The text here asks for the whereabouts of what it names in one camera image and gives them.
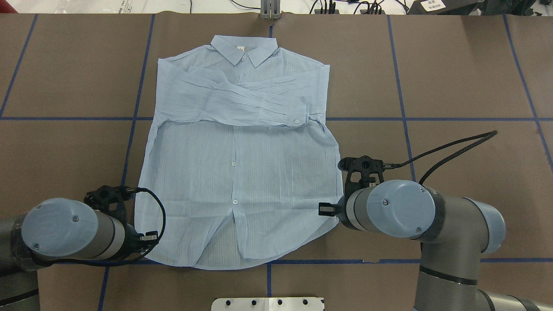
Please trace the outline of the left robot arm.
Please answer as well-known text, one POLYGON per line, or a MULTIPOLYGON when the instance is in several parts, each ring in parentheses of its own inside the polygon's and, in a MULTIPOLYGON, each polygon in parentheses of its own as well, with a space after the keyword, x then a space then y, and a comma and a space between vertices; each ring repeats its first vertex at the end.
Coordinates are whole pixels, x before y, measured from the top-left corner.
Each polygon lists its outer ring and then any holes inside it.
POLYGON ((24 214, 1 220, 1 309, 39 311, 38 270, 71 263, 119 267, 142 260, 160 243, 166 211, 143 187, 103 185, 83 201, 55 197, 24 214), (149 194, 159 205, 159 231, 138 233, 127 220, 126 202, 149 194))

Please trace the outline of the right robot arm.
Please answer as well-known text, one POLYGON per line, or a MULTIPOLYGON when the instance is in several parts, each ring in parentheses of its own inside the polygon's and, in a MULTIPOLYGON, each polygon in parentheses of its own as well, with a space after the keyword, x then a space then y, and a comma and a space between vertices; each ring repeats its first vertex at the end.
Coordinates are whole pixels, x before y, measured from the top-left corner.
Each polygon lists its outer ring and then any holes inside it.
POLYGON ((421 183, 383 179, 393 165, 368 156, 346 157, 338 203, 320 203, 319 215, 347 228, 421 243, 415 311, 550 311, 552 305, 478 288, 480 261, 506 236, 502 214, 487 203, 439 193, 421 183))

